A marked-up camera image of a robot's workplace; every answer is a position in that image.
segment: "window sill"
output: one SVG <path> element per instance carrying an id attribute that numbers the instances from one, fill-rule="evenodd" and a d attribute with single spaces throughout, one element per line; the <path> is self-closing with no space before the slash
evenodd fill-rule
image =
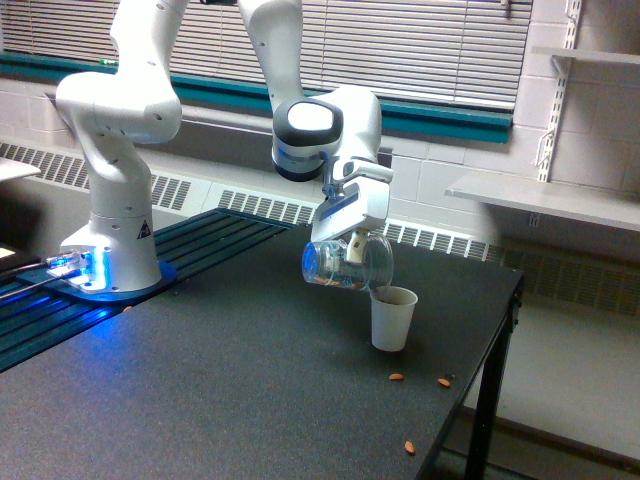
<path id="1" fill-rule="evenodd" d="M 3 76 L 59 82 L 71 73 L 83 71 L 115 73 L 116 67 L 37 55 L 0 54 L 0 75 Z M 172 75 L 171 83 L 183 101 L 271 111 L 267 89 L 263 85 L 191 75 Z M 381 100 L 380 103 L 382 126 L 387 133 L 492 143 L 507 143 L 509 140 L 513 116 L 508 113 L 391 100 Z"/>

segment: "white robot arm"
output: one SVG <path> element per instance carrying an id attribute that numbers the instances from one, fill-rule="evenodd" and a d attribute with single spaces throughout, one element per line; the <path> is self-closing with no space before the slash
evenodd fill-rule
<path id="1" fill-rule="evenodd" d="M 93 256 L 92 267 L 70 280 L 86 293 L 135 291 L 160 281 L 151 174 L 133 142 L 166 142 L 180 127 L 169 59 L 187 3 L 122 0 L 111 27 L 117 74 L 74 74 L 58 86 L 56 107 L 82 146 L 89 172 L 89 223 L 62 242 L 63 251 Z"/>
<path id="2" fill-rule="evenodd" d="M 238 5 L 269 89 L 275 168 L 293 181 L 323 173 L 326 200 L 316 210 L 311 240 L 351 233 L 347 260 L 360 263 L 368 232 L 387 218 L 393 177 L 391 169 L 377 164 L 378 99 L 355 86 L 305 97 L 300 0 L 239 0 Z"/>
<path id="3" fill-rule="evenodd" d="M 62 243 L 63 250 L 93 256 L 91 268 L 69 280 L 86 293 L 136 291 L 160 281 L 150 171 L 133 143 L 166 142 L 179 129 L 181 106 L 169 60 L 187 4 L 122 0 L 111 28 L 118 72 L 70 75 L 56 92 L 57 108 L 80 142 L 89 171 L 89 223 Z M 304 97 L 300 0 L 240 0 L 240 11 L 269 88 L 275 167 L 293 181 L 323 173 L 326 200 L 316 210 L 312 240 L 351 233 L 347 260 L 361 263 L 368 232 L 386 219 L 393 175 L 376 163 L 378 100 L 361 87 Z"/>

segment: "window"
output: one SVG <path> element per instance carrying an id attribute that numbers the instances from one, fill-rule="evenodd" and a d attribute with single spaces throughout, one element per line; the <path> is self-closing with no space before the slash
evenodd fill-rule
<path id="1" fill-rule="evenodd" d="M 533 0 L 303 0 L 304 86 L 364 85 L 380 97 L 513 110 Z M 115 59 L 116 0 L 4 2 L 5 48 Z M 174 73 L 263 82 L 237 7 L 191 0 Z"/>

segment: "paper cup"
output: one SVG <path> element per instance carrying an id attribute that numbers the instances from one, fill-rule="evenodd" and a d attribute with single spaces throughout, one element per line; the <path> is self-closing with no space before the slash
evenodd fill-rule
<path id="1" fill-rule="evenodd" d="M 418 296 L 400 287 L 371 291 L 371 343 L 378 350 L 399 352 L 407 343 Z"/>

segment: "wall shelf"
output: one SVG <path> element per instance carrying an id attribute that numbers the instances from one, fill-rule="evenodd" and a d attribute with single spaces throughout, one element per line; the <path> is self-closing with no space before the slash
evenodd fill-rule
<path id="1" fill-rule="evenodd" d="M 40 169 L 32 165 L 0 158 L 0 182 L 37 175 L 38 173 L 40 173 Z"/>
<path id="2" fill-rule="evenodd" d="M 640 65 L 640 55 L 626 53 L 598 52 L 572 48 L 533 47 L 531 53 L 551 55 L 562 59 L 574 59 L 581 62 L 617 63 L 623 65 Z"/>
<path id="3" fill-rule="evenodd" d="M 640 198 L 587 187 L 471 172 L 446 195 L 481 203 L 640 232 Z"/>

